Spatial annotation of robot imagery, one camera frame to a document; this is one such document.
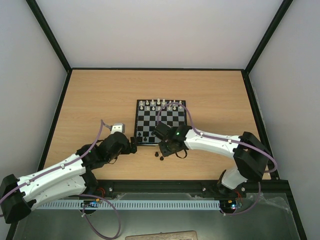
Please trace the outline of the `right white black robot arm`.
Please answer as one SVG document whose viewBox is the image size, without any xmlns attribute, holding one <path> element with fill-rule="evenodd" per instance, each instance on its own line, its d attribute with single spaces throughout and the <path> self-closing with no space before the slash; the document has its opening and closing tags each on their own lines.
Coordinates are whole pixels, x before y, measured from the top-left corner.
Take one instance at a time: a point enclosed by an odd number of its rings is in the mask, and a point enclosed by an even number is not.
<svg viewBox="0 0 320 240">
<path fill-rule="evenodd" d="M 250 132 L 242 135 L 220 135 L 182 125 L 168 130 L 155 130 L 160 139 L 159 150 L 163 157 L 183 151 L 202 150 L 233 159 L 235 166 L 225 169 L 214 187 L 222 196 L 229 196 L 246 181 L 259 183 L 268 165 L 265 146 Z"/>
</svg>

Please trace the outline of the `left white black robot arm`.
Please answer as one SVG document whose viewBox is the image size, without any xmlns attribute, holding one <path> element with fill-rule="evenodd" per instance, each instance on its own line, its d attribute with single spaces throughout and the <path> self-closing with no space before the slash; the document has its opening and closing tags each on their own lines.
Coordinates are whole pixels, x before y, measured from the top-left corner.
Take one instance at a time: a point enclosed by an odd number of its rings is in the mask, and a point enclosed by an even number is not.
<svg viewBox="0 0 320 240">
<path fill-rule="evenodd" d="M 7 175 L 0 184 L 0 216 L 6 224 L 12 224 L 46 203 L 92 194 L 98 187 L 93 170 L 116 160 L 119 155 L 136 151 L 134 137 L 127 138 L 122 132 L 115 132 L 99 144 L 86 144 L 63 161 L 41 171 L 21 177 Z"/>
</svg>

